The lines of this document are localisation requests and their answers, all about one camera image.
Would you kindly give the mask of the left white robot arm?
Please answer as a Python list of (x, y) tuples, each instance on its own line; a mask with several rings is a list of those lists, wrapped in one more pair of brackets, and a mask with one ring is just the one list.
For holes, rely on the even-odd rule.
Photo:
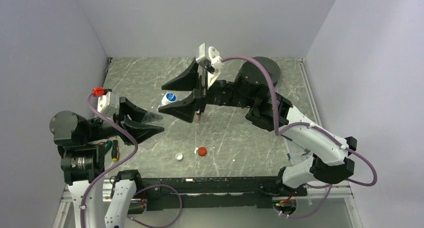
[(99, 104), (95, 118), (86, 119), (75, 112), (58, 112), (49, 128), (61, 157), (64, 181), (68, 185), (77, 227), (123, 227), (132, 198), (139, 197), (144, 184), (138, 170), (118, 172), (112, 184), (111, 202), (104, 210), (105, 168), (103, 140), (118, 136), (127, 145), (138, 146), (164, 131), (156, 126), (162, 116), (142, 109), (126, 97), (114, 104)]

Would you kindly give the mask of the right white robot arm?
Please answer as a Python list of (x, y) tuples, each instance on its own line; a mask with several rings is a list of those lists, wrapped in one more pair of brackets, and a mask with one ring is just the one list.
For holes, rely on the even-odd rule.
[(277, 93), (281, 70), (276, 62), (265, 57), (237, 58), (243, 65), (232, 82), (217, 79), (225, 59), (193, 58), (181, 74), (162, 85), (164, 90), (188, 91), (190, 95), (163, 105), (159, 112), (191, 123), (207, 105), (246, 108), (245, 117), (252, 125), (310, 150), (311, 157), (279, 170), (275, 188), (281, 195), (310, 181), (337, 184), (348, 180), (355, 170), (350, 155), (357, 140), (329, 133)]

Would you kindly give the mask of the clear bottle blue white cap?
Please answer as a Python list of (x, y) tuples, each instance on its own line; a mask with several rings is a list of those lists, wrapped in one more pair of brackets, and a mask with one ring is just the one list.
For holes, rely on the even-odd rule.
[(175, 92), (166, 92), (162, 95), (159, 101), (155, 102), (155, 105), (151, 105), (147, 109), (146, 114), (142, 119), (142, 123), (159, 125), (164, 122), (164, 115), (159, 112), (160, 108), (165, 105), (172, 104), (178, 100), (178, 96)]

